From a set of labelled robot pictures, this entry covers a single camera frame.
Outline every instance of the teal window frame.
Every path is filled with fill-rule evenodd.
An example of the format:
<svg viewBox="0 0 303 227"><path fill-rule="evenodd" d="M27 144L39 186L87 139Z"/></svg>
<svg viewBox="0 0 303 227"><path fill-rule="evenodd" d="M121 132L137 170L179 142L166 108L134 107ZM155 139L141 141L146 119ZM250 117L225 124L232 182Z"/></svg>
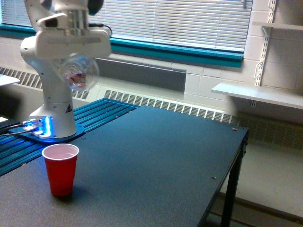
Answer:
<svg viewBox="0 0 303 227"><path fill-rule="evenodd" d="M25 38L33 36L35 33L35 30L31 27L0 24L1 36ZM236 68L240 68L243 61L243 53L238 52L215 51L117 38L111 38L110 42L113 52L145 57L174 59Z"/></svg>

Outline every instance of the red cup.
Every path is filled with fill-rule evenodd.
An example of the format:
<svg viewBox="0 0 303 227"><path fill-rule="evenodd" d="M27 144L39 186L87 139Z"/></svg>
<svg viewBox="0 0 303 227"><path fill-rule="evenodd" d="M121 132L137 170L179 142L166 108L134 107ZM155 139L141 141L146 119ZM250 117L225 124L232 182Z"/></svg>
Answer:
<svg viewBox="0 0 303 227"><path fill-rule="evenodd" d="M72 192L79 148L72 144L54 144L43 149L51 193L65 196Z"/></svg>

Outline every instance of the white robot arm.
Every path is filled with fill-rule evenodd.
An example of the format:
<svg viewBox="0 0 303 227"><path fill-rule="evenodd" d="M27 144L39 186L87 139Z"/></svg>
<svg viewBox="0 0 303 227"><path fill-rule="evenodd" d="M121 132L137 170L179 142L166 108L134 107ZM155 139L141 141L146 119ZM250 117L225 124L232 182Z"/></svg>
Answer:
<svg viewBox="0 0 303 227"><path fill-rule="evenodd" d="M110 30L90 28L88 23L88 14L96 13L103 0L24 0L24 3L37 34L24 39L21 55L39 73L44 92L43 106L30 115L43 119L41 130L33 134L41 139L69 137L76 133L76 126L71 86L62 75L72 67L74 73L85 78L91 73L85 71L85 65L91 70L97 67L94 58L111 53Z"/></svg>

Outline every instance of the window blinds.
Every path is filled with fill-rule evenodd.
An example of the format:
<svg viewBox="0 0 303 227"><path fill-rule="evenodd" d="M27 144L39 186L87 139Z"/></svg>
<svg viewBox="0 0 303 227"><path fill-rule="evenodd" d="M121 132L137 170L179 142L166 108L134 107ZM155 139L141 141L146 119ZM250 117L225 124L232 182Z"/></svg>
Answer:
<svg viewBox="0 0 303 227"><path fill-rule="evenodd" d="M23 0L1 0L3 23L30 26ZM105 0L89 18L114 38L243 52L252 0Z"/></svg>

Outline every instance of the cup rim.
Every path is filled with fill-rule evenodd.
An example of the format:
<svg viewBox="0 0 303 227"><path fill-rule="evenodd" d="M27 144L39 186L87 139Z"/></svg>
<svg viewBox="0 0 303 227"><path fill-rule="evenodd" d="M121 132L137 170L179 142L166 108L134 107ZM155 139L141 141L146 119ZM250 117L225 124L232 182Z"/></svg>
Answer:
<svg viewBox="0 0 303 227"><path fill-rule="evenodd" d="M51 157L47 157L47 156L44 154L44 151L45 151L46 149L48 149L48 148L50 148L50 147L56 147L56 146L58 146L58 145L65 145L65 146L68 145L69 147L74 147L74 148L76 148L77 153L74 154L74 155L71 156L71 157L66 157L66 158L51 158ZM69 143L57 143L57 144L53 144L53 145L47 146L46 148L44 148L44 149L42 150L42 156L43 156L44 158L49 159L49 160L54 160L54 161L64 161L64 160L68 160L68 159L71 159L71 158L77 156L78 153L79 153L79 148L78 148L77 146L72 145L72 144L69 144Z"/></svg>

